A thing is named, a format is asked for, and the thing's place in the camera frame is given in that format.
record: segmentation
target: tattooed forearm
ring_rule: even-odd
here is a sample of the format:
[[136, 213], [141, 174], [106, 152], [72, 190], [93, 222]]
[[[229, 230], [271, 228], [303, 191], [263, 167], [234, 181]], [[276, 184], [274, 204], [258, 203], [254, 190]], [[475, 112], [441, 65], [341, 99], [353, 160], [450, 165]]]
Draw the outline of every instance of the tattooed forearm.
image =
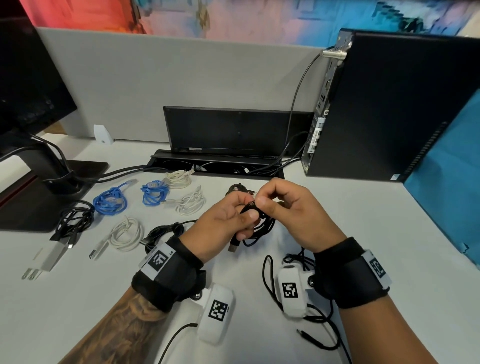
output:
[[141, 364], [166, 316], [130, 287], [59, 364]]

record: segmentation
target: black wrist strap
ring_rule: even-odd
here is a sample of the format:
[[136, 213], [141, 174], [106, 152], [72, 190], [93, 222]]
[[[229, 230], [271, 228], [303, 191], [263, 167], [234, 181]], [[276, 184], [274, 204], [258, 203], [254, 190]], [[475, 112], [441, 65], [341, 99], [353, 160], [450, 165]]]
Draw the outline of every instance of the black wrist strap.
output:
[[340, 308], [361, 306], [386, 296], [389, 288], [383, 288], [363, 258], [364, 252], [350, 237], [315, 253], [315, 290], [323, 297], [335, 300]]
[[178, 237], [171, 237], [167, 242], [175, 253], [168, 256], [165, 263], [150, 263], [156, 258], [156, 252], [161, 250], [155, 247], [145, 261], [144, 266], [149, 265], [147, 272], [142, 268], [133, 276], [132, 287], [141, 294], [146, 300], [163, 312], [169, 312], [175, 302], [183, 301], [199, 293], [206, 285], [206, 272], [200, 270], [203, 263], [190, 250], [188, 250]]

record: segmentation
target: fingernail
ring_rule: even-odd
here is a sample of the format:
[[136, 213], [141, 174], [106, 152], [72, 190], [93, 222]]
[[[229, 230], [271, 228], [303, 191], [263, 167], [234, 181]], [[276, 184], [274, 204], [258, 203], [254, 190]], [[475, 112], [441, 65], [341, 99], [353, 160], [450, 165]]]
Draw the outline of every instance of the fingernail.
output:
[[265, 196], [258, 196], [256, 199], [255, 199], [255, 204], [258, 206], [258, 207], [262, 207], [265, 205], [265, 202], [267, 201], [267, 198]]
[[260, 217], [260, 215], [259, 215], [259, 213], [258, 213], [257, 210], [248, 210], [248, 211], [247, 211], [247, 214], [248, 214], [248, 216], [250, 216], [250, 218], [251, 218], [252, 220], [257, 220], [257, 219]]

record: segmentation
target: computer monitor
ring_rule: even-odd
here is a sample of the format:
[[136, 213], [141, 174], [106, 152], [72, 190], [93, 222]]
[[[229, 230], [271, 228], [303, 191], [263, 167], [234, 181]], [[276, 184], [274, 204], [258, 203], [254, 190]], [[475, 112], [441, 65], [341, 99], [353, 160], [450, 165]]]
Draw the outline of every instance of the computer monitor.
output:
[[31, 169], [0, 192], [0, 230], [52, 231], [63, 209], [90, 189], [104, 162], [65, 161], [34, 135], [77, 109], [35, 27], [18, 2], [0, 13], [0, 161]]

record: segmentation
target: wall mural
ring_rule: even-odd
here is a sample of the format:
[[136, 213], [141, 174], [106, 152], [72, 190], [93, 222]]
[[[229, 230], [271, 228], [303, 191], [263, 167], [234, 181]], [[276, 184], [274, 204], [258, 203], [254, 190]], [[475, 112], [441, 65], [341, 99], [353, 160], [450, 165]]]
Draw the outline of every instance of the wall mural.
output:
[[342, 27], [480, 36], [480, 1], [20, 0], [35, 26], [333, 45]]

